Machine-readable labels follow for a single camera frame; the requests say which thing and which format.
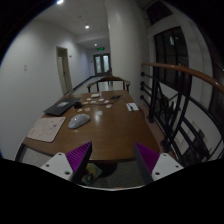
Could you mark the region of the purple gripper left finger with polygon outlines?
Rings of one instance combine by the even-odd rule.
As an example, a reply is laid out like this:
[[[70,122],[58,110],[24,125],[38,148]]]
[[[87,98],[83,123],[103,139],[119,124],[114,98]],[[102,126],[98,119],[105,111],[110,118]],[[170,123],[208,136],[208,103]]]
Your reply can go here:
[[[87,142],[68,153],[58,152],[41,168],[73,183],[79,183],[86,171],[92,153],[92,143]]]

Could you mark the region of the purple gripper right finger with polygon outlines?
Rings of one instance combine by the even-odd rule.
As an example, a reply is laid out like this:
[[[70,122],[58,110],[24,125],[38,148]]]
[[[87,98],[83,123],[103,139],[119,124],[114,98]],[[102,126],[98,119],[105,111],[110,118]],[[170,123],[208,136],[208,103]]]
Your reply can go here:
[[[140,143],[134,144],[133,152],[145,185],[182,169],[169,154],[159,154]]]

